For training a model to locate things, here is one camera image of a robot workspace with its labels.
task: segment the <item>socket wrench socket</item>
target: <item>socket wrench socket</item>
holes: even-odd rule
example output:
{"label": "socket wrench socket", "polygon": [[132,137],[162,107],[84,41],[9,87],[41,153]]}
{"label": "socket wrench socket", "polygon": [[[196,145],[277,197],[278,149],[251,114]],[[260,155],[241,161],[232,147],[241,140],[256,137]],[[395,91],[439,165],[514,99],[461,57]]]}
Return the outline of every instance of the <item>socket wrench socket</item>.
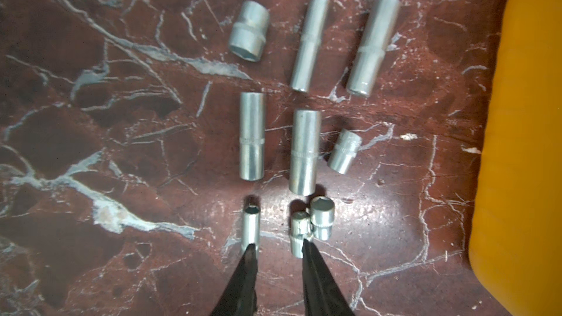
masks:
{"label": "socket wrench socket", "polygon": [[354,132],[343,129],[330,155],[328,166],[336,172],[346,174],[361,147],[362,141],[363,139]]}
{"label": "socket wrench socket", "polygon": [[268,26],[268,10],[255,1],[245,1],[232,26],[228,49],[244,60],[260,61]]}
{"label": "socket wrench socket", "polygon": [[263,178],[265,143],[265,96],[263,93],[240,95],[240,178]]}
{"label": "socket wrench socket", "polygon": [[377,0],[371,9],[347,81],[349,94],[363,97],[371,95],[399,10],[399,0]]}
{"label": "socket wrench socket", "polygon": [[329,7],[330,0],[310,0],[291,78],[291,88],[296,91],[309,91]]}
{"label": "socket wrench socket", "polygon": [[248,205],[242,213],[242,253],[250,244],[256,245],[256,257],[260,248],[260,208]]}
{"label": "socket wrench socket", "polygon": [[317,196],[310,202],[310,221],[313,224],[314,237],[326,241],[332,236],[335,205],[327,196]]}
{"label": "socket wrench socket", "polygon": [[294,112],[289,189],[297,195],[311,195],[316,191],[321,119],[320,111]]}
{"label": "socket wrench socket", "polygon": [[302,259],[302,245],[304,240],[312,241],[313,228],[310,215],[304,211],[297,211],[291,215],[291,254]]}

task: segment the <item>red marble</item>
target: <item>red marble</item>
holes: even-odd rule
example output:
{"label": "red marble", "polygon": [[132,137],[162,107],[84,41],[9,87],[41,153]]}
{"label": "red marble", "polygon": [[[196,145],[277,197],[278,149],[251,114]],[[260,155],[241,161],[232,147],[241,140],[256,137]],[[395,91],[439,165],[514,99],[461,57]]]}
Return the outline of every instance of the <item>red marble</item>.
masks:
{"label": "red marble", "polygon": [[[308,95],[288,87],[308,0],[271,12],[259,63],[228,52],[244,0],[0,0],[0,312],[206,315],[262,207],[260,315],[300,315],[288,243],[293,110],[364,149],[318,243],[357,315],[508,315],[467,261],[506,0],[401,0],[369,99],[345,83],[374,0],[333,0]],[[238,99],[267,93],[265,178],[238,177]]]}

